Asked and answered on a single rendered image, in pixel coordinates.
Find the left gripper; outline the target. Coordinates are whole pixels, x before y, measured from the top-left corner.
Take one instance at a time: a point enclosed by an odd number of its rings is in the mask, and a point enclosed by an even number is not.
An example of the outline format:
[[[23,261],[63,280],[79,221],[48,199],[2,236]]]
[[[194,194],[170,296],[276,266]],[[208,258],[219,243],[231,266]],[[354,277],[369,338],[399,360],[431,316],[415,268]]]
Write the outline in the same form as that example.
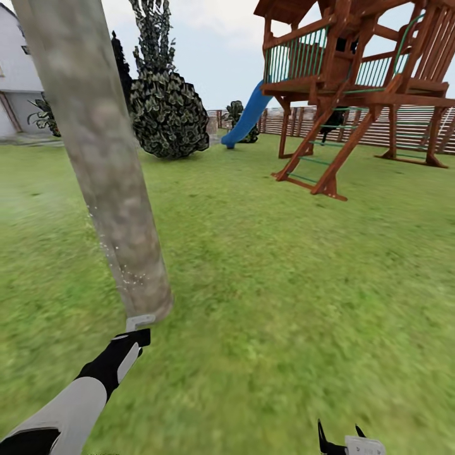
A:
[[[131,332],[130,334],[137,338],[140,348],[151,344],[151,331],[148,327],[138,329],[136,332]]]

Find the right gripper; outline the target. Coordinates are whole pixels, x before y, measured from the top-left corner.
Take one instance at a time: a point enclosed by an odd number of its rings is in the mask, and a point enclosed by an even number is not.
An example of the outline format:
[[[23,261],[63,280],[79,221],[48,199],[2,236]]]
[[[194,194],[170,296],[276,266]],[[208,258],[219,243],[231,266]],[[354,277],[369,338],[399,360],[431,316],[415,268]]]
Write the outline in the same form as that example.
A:
[[[356,431],[359,437],[365,437],[361,428],[356,425]],[[326,455],[346,455],[345,450],[346,446],[335,446],[334,444],[329,444],[324,435],[323,429],[320,428],[320,435],[319,435],[319,442],[320,442],[320,450]]]

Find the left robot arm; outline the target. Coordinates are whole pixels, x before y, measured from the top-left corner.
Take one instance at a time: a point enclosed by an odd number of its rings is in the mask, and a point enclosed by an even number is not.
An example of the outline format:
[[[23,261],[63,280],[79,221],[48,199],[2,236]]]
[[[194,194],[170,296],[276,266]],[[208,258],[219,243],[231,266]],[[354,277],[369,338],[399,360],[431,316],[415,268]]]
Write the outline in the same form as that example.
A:
[[[126,334],[87,363],[72,383],[0,443],[0,455],[81,455],[108,398],[117,389],[143,346],[151,344],[154,315],[127,319]]]

